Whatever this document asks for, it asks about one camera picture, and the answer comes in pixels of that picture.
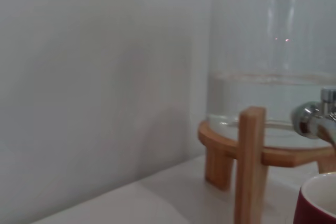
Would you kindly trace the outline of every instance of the glass beverage dispenser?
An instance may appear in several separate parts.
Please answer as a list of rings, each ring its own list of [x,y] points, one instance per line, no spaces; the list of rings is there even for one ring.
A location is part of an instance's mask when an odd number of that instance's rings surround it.
[[[263,106],[266,146],[326,146],[298,135],[291,112],[320,101],[321,88],[336,85],[335,39],[336,0],[213,0],[207,104],[212,130],[237,139],[240,111]]]

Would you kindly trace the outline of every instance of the mug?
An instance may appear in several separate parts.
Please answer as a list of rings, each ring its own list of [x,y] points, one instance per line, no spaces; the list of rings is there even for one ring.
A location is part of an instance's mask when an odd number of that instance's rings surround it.
[[[318,175],[302,185],[293,224],[336,224],[336,173]]]

